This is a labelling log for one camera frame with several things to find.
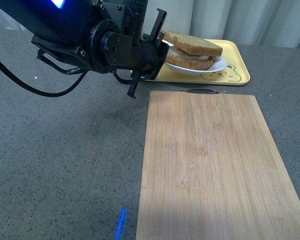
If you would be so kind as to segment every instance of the wooden cutting board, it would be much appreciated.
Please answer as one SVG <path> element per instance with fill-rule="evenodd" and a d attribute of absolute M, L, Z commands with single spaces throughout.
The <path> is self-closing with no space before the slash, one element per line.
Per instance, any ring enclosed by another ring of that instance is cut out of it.
<path fill-rule="evenodd" d="M 300 201 L 254 96 L 152 91 L 137 240 L 300 240 Z"/>

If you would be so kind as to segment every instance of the toast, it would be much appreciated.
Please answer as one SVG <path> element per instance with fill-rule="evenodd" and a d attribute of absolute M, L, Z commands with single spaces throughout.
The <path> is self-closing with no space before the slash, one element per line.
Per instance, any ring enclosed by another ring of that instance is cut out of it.
<path fill-rule="evenodd" d="M 187 60 L 178 56 L 175 56 L 168 52 L 166 56 L 167 63 L 191 70 L 207 70 L 215 61 L 214 56 L 209 56 L 207 60 Z"/>
<path fill-rule="evenodd" d="M 164 34 L 164 40 L 180 48 L 189 55 L 212 57 L 220 57 L 222 55 L 222 47 L 205 39 L 172 31 L 162 30 L 161 32 Z"/>

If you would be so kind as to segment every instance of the blue laser line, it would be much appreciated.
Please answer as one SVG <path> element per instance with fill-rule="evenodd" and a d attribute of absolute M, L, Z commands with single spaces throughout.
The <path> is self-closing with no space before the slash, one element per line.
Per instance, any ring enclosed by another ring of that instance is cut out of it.
<path fill-rule="evenodd" d="M 116 235 L 115 235 L 115 239 L 116 240 L 118 240 L 120 238 L 122 226 L 123 226 L 123 224 L 125 222 L 125 215 L 126 215 L 126 209 L 123 208 L 122 211 L 121 211 L 120 221 L 118 223 L 118 229 L 117 229 Z"/>

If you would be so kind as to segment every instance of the blue led light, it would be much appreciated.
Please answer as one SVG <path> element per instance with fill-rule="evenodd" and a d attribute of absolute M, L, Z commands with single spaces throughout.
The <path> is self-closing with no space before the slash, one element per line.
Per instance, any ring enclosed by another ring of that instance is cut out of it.
<path fill-rule="evenodd" d="M 120 221 L 119 221 L 119 224 L 118 224 L 118 230 L 116 231 L 116 235 L 115 235 L 115 239 L 116 240 L 118 240 L 120 238 L 121 230 L 122 230 L 122 225 L 125 222 L 125 215 L 126 215 L 126 209 L 123 208 L 122 212 L 121 212 Z"/>
<path fill-rule="evenodd" d="M 62 8 L 66 0 L 51 0 L 58 9 Z"/>

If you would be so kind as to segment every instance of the robotic arm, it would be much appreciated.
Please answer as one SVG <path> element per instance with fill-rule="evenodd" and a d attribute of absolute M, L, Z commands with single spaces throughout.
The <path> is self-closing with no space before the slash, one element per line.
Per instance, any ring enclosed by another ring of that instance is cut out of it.
<path fill-rule="evenodd" d="M 167 15 L 161 9 L 151 34 L 141 38 L 147 4 L 148 0 L 0 0 L 0 8 L 34 34 L 31 42 L 39 48 L 38 59 L 66 75 L 112 73 L 130 85 L 128 95 L 133 98 L 138 82 L 157 77 L 169 50 L 160 33 Z M 61 69 L 45 54 L 76 67 Z M 132 70 L 132 79 L 120 78 L 117 69 Z"/>

